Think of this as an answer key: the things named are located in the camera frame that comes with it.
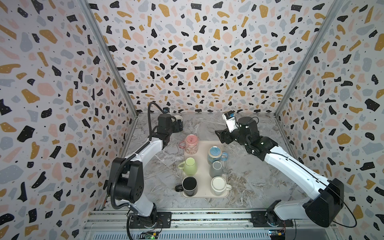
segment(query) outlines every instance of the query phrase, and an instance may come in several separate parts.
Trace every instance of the mounting plate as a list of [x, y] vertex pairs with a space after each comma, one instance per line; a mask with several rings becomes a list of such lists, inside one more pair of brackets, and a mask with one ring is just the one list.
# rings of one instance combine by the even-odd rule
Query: mounting plate
[[[251, 222], [253, 224], [253, 227], [271, 227], [267, 223], [267, 218], [265, 217], [266, 211], [252, 211], [251, 212]], [[293, 227], [292, 220], [288, 219], [285, 220], [285, 226], [286, 227]], [[284, 227], [284, 224], [279, 224], [276, 227]]]
[[[156, 228], [170, 228], [170, 221], [172, 220], [172, 212], [157, 212], [157, 227]], [[133, 221], [129, 223], [129, 228], [146, 228], [137, 216], [133, 217]]]

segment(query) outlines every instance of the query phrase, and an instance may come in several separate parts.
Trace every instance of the terrazzo wallpaper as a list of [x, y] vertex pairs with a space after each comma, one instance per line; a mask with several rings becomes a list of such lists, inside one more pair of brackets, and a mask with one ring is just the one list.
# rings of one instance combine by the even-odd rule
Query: terrazzo wallpaper
[[[297, 156], [345, 185], [345, 239], [384, 238], [384, 1], [345, 1], [278, 117]], [[344, 208], [337, 218], [354, 225]]]
[[76, 1], [0, 7], [0, 238], [80, 239], [133, 116]]
[[89, 0], [138, 112], [274, 112], [332, 0]]

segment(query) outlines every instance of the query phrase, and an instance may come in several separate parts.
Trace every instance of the marble table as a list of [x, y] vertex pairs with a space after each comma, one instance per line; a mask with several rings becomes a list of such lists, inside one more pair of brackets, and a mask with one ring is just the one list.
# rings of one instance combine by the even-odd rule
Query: marble table
[[[158, 113], [151, 114], [152, 127], [157, 125]], [[189, 134], [200, 140], [218, 140], [215, 130], [225, 129], [225, 121], [220, 113], [180, 113], [184, 130], [172, 134], [169, 144], [157, 153], [144, 168], [144, 193], [163, 208], [267, 208], [275, 200], [293, 200], [305, 197], [303, 191], [286, 175], [259, 158], [247, 154], [244, 146], [237, 142], [224, 144], [229, 154], [227, 161], [228, 183], [233, 189], [226, 198], [186, 199], [174, 187], [181, 184], [182, 170], [177, 165], [183, 161], [184, 150], [178, 144]], [[286, 151], [283, 136], [280, 134], [272, 114], [237, 113], [243, 116], [257, 116], [260, 135], [268, 136]], [[139, 114], [138, 122], [128, 147], [127, 155], [136, 151], [149, 135], [147, 113]], [[109, 198], [104, 210], [113, 210]]]

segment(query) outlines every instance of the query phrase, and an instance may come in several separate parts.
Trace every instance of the tray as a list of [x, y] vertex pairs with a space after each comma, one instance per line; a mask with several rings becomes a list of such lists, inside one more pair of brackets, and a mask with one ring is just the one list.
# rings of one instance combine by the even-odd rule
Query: tray
[[[209, 175], [209, 169], [210, 164], [208, 163], [208, 150], [213, 147], [217, 146], [221, 149], [222, 152], [224, 152], [224, 146], [220, 141], [199, 141], [199, 147], [197, 150], [197, 153], [195, 154], [188, 154], [184, 151], [184, 161], [192, 157], [195, 159], [197, 163], [197, 173], [193, 175], [193, 177], [197, 180], [197, 193], [193, 197], [188, 197], [184, 194], [184, 192], [181, 192], [181, 195], [185, 198], [224, 198], [229, 195], [229, 191], [225, 190], [220, 196], [216, 196], [211, 192], [211, 181], [212, 178]], [[226, 162], [221, 161], [223, 166], [227, 168]], [[182, 179], [184, 179], [187, 175], [183, 171]], [[222, 177], [224, 178], [225, 182], [228, 183], [228, 176], [223, 174]]]

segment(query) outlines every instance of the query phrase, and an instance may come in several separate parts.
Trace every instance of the light green mug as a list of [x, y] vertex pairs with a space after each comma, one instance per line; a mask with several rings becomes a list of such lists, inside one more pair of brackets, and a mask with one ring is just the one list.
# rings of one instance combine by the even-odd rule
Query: light green mug
[[192, 157], [187, 158], [185, 161], [177, 166], [179, 169], [183, 169], [188, 176], [195, 175], [197, 172], [197, 164]]

